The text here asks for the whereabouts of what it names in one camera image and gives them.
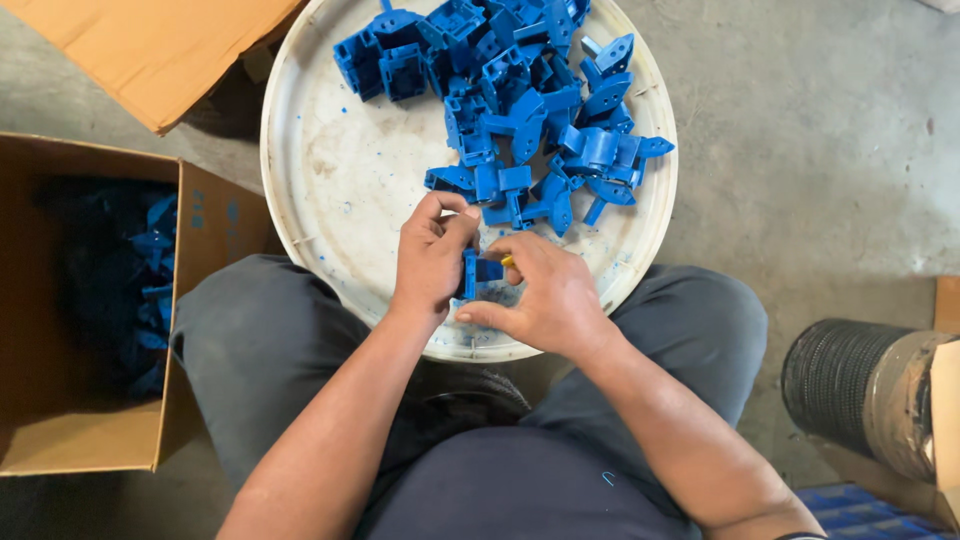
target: navy shirt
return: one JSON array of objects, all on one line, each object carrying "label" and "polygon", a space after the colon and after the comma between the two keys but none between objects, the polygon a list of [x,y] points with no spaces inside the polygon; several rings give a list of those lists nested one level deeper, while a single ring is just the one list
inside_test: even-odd
[{"label": "navy shirt", "polygon": [[485,428],[422,457],[368,539],[661,540],[687,532],[626,478],[558,434]]}]

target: person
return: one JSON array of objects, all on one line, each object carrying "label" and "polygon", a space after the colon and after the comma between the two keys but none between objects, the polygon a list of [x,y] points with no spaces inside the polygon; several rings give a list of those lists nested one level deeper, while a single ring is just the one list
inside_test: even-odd
[{"label": "person", "polygon": [[372,330],[288,258],[245,258],[180,299],[174,357],[242,485],[218,538],[823,537],[734,430],[766,315],[720,274],[655,265],[608,318],[581,258],[501,237],[490,251],[513,256],[518,304],[472,302],[455,319],[576,369],[516,427],[450,436],[406,396],[479,217],[460,195],[423,198]]}]

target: forearm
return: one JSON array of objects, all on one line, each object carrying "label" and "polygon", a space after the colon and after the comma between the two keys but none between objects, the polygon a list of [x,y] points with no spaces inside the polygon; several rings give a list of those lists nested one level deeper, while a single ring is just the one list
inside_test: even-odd
[{"label": "forearm", "polygon": [[[751,532],[776,538],[784,513],[805,531],[819,530],[763,456],[619,332],[594,358],[576,363],[624,420],[658,480],[707,534],[750,520]],[[768,515],[777,516],[772,528],[764,525]]]},{"label": "forearm", "polygon": [[433,328],[389,313],[280,436],[218,538],[348,538]]}]

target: right hand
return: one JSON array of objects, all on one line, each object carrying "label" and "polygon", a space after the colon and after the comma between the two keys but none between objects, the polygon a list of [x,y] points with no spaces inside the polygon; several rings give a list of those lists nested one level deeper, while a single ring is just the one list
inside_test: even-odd
[{"label": "right hand", "polygon": [[471,302],[457,310],[457,321],[502,330],[574,363],[593,357],[620,335],[600,307],[582,258],[529,232],[500,238],[488,251],[512,255],[516,268],[506,269],[507,280],[512,285],[526,281],[527,288],[516,307]]}]

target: hand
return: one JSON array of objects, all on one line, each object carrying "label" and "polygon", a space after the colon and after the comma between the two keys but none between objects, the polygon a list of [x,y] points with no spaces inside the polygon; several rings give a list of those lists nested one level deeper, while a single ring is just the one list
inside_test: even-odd
[{"label": "hand", "polygon": [[[441,217],[443,210],[460,212]],[[480,209],[462,195],[431,191],[400,227],[396,287],[390,312],[428,316],[438,327],[450,311],[464,271],[464,249],[480,226]]]},{"label": "hand", "polygon": [[462,306],[456,319],[502,330],[513,339],[574,363],[595,356],[620,330],[600,307],[584,260],[533,233],[519,233],[495,241],[488,251],[511,254],[516,268],[507,268],[507,280],[527,288],[516,307],[492,302]]}]

